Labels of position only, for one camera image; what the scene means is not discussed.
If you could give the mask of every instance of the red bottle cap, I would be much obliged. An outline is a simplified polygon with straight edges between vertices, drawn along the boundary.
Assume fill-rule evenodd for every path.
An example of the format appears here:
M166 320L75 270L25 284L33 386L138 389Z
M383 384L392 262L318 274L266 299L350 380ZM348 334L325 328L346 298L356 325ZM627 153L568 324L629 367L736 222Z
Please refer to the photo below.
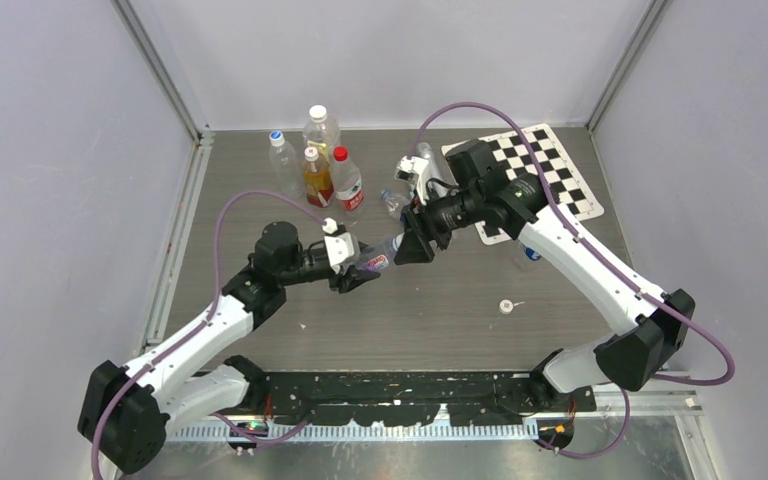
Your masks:
M342 162L347 158L349 158L349 151L346 147L337 147L334 149L334 160Z

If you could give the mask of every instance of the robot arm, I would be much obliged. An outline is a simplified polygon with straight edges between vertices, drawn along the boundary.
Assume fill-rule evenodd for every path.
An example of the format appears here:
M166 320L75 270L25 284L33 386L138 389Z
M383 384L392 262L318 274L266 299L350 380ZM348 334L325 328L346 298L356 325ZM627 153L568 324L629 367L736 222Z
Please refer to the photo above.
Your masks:
M596 306L612 330L590 344L553 352L535 369L546 397L605 382L637 391L681 346L687 327L641 299L587 250L582 238L644 292L664 298L688 318L693 299L683 290L667 294L634 272L560 205L561 214L579 230L579 236L573 237L552 211L536 176L508 178L490 147L474 140L446 157L459 188L436 197L426 185L427 164L418 160L402 159L397 167L396 177L407 180L420 200L403 212L405 235L396 254L397 265L430 262L434 258L431 242L445 250L453 230L485 221L552 263Z
M231 357L208 375L192 377L225 347L271 317L286 301L286 286L328 280L332 290L346 293L378 278L378 273L353 266L362 244L344 226L328 219L323 230L323 246L304 249L293 225L267 225L248 265L222 289L208 323L210 308L122 367L106 361L93 371L78 431L92 441L110 399L133 372L146 365L153 368L128 390L102 434L101 451L126 474L147 465L167 435L178 429L224 408L262 406L268 391L263 388L266 374L243 357ZM199 328L197 335L159 358Z

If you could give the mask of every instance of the gray wall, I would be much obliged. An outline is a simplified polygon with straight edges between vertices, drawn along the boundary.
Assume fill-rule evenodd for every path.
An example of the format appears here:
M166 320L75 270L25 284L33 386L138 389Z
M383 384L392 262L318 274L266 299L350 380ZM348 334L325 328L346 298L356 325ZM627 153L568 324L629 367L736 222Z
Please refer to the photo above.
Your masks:
M701 389L733 478L768 478L768 2L674 2L597 131L637 267L734 353ZM676 364L719 375L691 336Z
M109 2L0 1L0 479L89 476L87 378L137 346L190 151Z
M344 126L416 128L464 100L583 124L649 0L138 3L192 110L245 130L301 128L314 103ZM469 111L435 125L499 122Z

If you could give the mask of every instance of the wood grain surface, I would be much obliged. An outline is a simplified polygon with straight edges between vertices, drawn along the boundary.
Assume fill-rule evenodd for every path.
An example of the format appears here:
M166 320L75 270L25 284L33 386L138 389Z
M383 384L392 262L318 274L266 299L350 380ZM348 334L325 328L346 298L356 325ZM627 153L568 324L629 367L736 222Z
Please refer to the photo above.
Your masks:
M431 130L425 140L439 155L442 145L501 131ZM581 128L555 132L605 207L603 216L586 221L585 226L626 259L590 137ZM369 244L398 233L401 228L386 215L379 192L399 186L392 179L395 164L414 135L412 130L343 132L343 143L363 175L366 210L358 220L345 218L337 205L319 213L346 222ZM301 135L288 132L286 136L301 153ZM276 187L268 147L267 132L216 135L167 336L210 302L213 230L219 210L237 192ZM438 161L445 167L441 158ZM295 224L305 245L322 238L314 222L282 202L246 198L223 226L223 282L245 266L262 228L275 220ZM521 255L514 242L483 245L470 227L459 230L450 248L433 263L388 268L380 279L349 294L331 292L324 282L290 287L287 303L278 313L209 366L242 354L267 370L522 369L535 366L555 349L608 332L596 309L548 261L529 263ZM522 304L503 315L499 312L503 299Z

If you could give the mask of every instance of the checkerboard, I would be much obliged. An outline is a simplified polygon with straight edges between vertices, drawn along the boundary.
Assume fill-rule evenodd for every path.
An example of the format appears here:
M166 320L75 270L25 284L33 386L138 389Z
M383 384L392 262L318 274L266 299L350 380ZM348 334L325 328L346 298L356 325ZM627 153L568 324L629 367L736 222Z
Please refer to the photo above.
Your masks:
M587 182L584 181L558 137L555 136L555 132L548 125L534 125L523 129L523 132L531 148L534 149L552 190L558 194L561 203L567 205L577 219L586 220L605 213L605 209L596 201ZM511 180L523 172L537 175L537 169L531 164L528 151L516 132L490 135L481 137L479 140L490 144L496 161L506 164L508 178ZM445 156L461 143L464 142L444 146L443 155ZM475 228L485 245L494 245L511 239L505 232L495 227L488 227L484 222L477 223Z

